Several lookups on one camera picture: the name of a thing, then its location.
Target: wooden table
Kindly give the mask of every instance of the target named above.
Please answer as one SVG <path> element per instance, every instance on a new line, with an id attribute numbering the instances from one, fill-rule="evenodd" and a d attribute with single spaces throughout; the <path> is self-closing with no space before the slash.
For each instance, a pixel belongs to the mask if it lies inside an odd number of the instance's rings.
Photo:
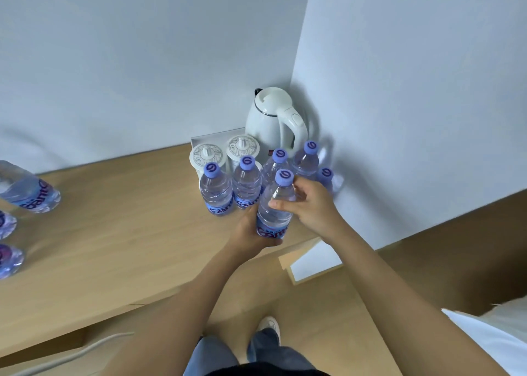
<path id="1" fill-rule="evenodd" d="M 26 261 L 0 281 L 0 357 L 173 294 L 224 245 L 241 210 L 210 214 L 190 145 L 43 176 L 62 192 L 46 214 L 17 209 L 3 243 Z M 2 204 L 3 210 L 12 210 Z M 293 219 L 282 246 L 316 236 Z"/>

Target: hand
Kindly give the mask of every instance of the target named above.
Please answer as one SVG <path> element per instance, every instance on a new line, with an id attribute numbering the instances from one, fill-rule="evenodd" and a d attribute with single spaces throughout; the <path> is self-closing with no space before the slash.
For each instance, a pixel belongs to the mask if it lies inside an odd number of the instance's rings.
<path id="1" fill-rule="evenodd" d="M 333 204 L 331 194 L 319 182 L 295 176 L 293 185 L 297 201 L 271 200 L 269 206 L 298 215 L 300 221 L 321 238 L 347 225 Z"/>
<path id="2" fill-rule="evenodd" d="M 245 210 L 243 217 L 234 228 L 224 250 L 240 261 L 240 264 L 257 256 L 266 247 L 282 244 L 281 239 L 263 238 L 256 233 L 256 214 L 258 204 Z"/>

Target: blue jeans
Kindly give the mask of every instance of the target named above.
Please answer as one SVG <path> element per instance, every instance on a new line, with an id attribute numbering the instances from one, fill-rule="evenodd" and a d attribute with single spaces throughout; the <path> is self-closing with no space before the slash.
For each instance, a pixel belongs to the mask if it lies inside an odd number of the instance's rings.
<path id="1" fill-rule="evenodd" d="M 267 328 L 256 332 L 247 347 L 249 362 L 269 362 L 285 370 L 309 370 L 315 367 L 291 347 L 281 347 L 278 335 Z M 239 365 L 230 348 L 216 336 L 202 338 L 190 357 L 183 376 L 205 376 L 210 372 Z"/>

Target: kettle handle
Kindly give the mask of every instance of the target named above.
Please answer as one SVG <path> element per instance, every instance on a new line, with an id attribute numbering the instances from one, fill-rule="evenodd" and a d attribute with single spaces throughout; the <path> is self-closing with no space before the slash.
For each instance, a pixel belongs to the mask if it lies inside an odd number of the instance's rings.
<path id="1" fill-rule="evenodd" d="M 281 108 L 277 115 L 280 124 L 280 147 L 287 151 L 289 157 L 292 157 L 307 140 L 306 124 L 294 107 Z M 287 129 L 290 129 L 295 136 L 293 146 L 290 143 L 291 139 L 288 139 L 290 133 Z"/>

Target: bottle label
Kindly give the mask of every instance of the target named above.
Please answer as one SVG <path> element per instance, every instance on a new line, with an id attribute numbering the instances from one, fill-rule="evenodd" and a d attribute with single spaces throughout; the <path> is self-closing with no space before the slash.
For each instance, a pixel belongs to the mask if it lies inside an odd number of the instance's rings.
<path id="1" fill-rule="evenodd" d="M 256 233 L 265 238 L 281 239 L 286 234 L 286 230 L 289 227 L 287 224 L 285 227 L 270 227 L 267 226 L 261 219 L 260 214 L 256 217 Z"/>
<path id="2" fill-rule="evenodd" d="M 11 247 L 6 246 L 5 244 L 0 244 L 0 266 L 2 266 L 4 262 L 9 261 L 11 259 L 11 255 Z"/>
<path id="3" fill-rule="evenodd" d="M 258 200 L 260 200 L 260 196 L 262 195 L 262 188 L 260 188 L 260 193 L 258 193 L 258 197 L 254 200 L 242 200 L 240 199 L 236 194 L 234 195 L 234 199 L 236 200 L 236 204 L 238 204 L 241 208 L 247 208 L 252 206 L 253 204 L 256 204 Z"/>
<path id="4" fill-rule="evenodd" d="M 53 190 L 53 186 L 42 179 L 39 179 L 35 190 L 30 194 L 30 196 L 22 200 L 11 201 L 11 204 L 15 204 L 25 208 L 26 210 L 35 211 L 39 209 L 42 204 L 53 194 Z"/>
<path id="5" fill-rule="evenodd" d="M 227 205 L 221 206 L 221 207 L 214 207 L 212 205 L 209 205 L 207 202 L 205 202 L 205 205 L 209 209 L 209 211 L 213 214 L 223 214 L 226 212 L 233 204 L 234 202 L 234 195 L 231 196 L 231 200 L 228 202 Z"/>

